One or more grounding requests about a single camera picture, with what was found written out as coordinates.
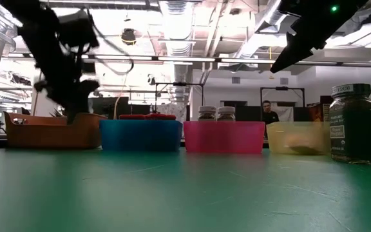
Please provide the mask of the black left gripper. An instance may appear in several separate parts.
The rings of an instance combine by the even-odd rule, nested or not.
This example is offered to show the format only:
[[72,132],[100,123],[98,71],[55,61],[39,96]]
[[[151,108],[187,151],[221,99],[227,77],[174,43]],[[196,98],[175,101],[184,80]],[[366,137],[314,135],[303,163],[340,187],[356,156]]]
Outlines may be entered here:
[[72,56],[61,51],[58,42],[36,41],[33,43],[33,56],[44,79],[34,84],[47,97],[65,108],[67,124],[72,124],[75,116],[86,113],[88,95],[99,87],[97,81],[80,81],[81,69]]

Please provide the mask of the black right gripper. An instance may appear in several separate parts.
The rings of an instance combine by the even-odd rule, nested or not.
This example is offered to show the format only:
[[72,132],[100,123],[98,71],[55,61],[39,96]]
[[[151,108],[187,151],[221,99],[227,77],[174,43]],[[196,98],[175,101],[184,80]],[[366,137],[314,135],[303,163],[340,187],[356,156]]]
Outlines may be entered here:
[[287,46],[271,66],[277,73],[324,48],[326,40],[348,21],[367,0],[283,0],[281,12],[297,17],[287,34]]

